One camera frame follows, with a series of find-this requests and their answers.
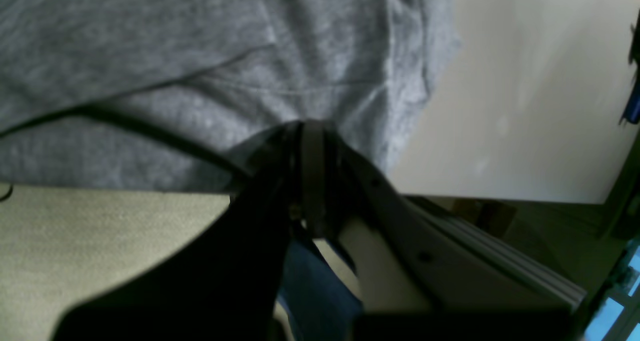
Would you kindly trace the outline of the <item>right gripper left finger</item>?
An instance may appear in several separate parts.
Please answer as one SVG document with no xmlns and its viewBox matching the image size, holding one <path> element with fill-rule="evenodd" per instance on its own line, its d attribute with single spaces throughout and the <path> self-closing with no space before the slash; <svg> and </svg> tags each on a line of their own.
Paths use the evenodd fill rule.
<svg viewBox="0 0 640 341">
<path fill-rule="evenodd" d="M 303 125 L 282 154 L 193 241 L 150 270 L 74 306 L 54 341 L 285 341 L 274 317 L 286 252 L 302 231 Z"/>
</svg>

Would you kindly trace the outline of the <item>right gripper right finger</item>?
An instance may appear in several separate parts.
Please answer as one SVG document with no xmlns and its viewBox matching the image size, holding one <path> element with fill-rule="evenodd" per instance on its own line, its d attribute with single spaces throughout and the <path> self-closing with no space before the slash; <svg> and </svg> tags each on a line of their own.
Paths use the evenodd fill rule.
<svg viewBox="0 0 640 341">
<path fill-rule="evenodd" d="M 312 230 L 354 266 L 352 341 L 573 341 L 586 292 L 450 213 L 423 209 L 312 122 Z"/>
</svg>

